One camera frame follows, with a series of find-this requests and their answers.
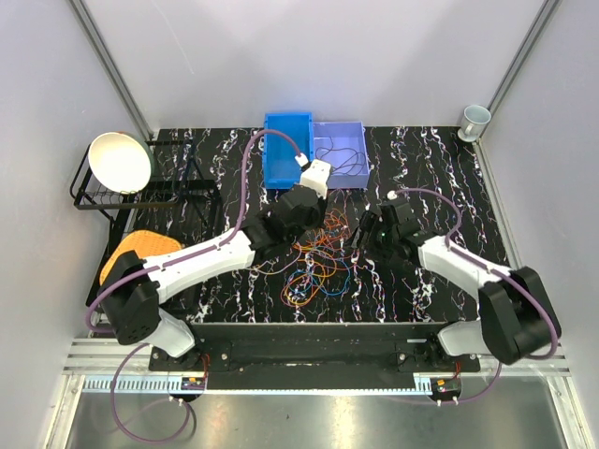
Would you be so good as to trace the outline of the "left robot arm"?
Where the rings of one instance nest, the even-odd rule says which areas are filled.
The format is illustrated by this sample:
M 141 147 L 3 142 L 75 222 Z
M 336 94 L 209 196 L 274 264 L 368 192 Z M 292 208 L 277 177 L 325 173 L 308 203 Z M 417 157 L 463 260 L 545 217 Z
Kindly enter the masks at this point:
M 260 265 L 286 253 L 308 230 L 324 222 L 328 187 L 294 185 L 238 230 L 174 253 L 141 258 L 120 254 L 100 290 L 100 307 L 122 345 L 151 344 L 183 370 L 201 361 L 202 348 L 189 325 L 162 309 L 181 291 L 230 271 Z

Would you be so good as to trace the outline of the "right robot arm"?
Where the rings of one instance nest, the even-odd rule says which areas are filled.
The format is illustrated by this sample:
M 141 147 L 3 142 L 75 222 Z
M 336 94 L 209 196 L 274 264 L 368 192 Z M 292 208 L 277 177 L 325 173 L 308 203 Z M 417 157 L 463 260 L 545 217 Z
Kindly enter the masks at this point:
M 380 263 L 426 269 L 476 301 L 475 320 L 442 327 L 425 347 L 431 368 L 449 369 L 460 355 L 491 355 L 512 365 L 555 354 L 562 329 L 539 274 L 497 265 L 423 228 L 405 200 L 364 211 L 349 244 Z

